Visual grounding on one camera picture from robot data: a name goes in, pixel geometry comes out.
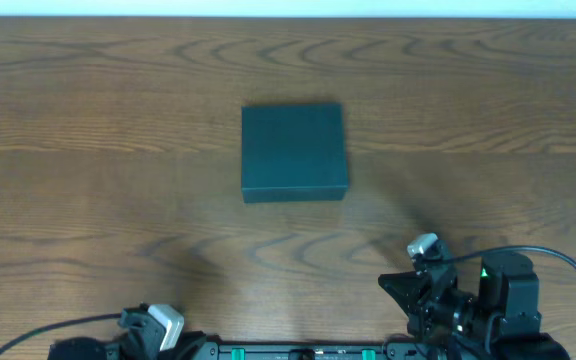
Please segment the black gift box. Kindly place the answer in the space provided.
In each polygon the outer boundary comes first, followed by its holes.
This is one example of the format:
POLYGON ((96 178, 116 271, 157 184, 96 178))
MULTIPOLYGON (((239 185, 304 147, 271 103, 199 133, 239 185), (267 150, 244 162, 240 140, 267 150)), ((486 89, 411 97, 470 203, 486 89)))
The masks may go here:
POLYGON ((246 203, 344 198, 349 175, 341 104, 244 106, 241 116, 246 203))

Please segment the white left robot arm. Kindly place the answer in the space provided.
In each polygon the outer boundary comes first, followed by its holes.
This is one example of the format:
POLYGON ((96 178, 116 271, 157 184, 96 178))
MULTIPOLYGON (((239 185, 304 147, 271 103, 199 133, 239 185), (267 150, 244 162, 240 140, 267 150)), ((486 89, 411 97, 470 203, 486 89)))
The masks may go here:
POLYGON ((48 360, 193 359, 207 341, 202 331, 183 333, 184 317, 165 304, 125 308, 118 320, 125 333, 110 341, 76 337, 54 343, 48 360))

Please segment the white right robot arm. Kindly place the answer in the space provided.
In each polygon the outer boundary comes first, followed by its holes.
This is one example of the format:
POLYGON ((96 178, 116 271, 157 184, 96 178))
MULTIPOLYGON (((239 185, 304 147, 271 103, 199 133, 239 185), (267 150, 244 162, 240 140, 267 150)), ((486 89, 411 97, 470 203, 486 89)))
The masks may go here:
POLYGON ((539 280, 516 251, 480 257, 476 294, 459 288, 457 260, 434 233, 407 246, 414 269, 382 274, 378 283, 408 318, 414 349, 407 359, 567 359, 541 331, 539 280))

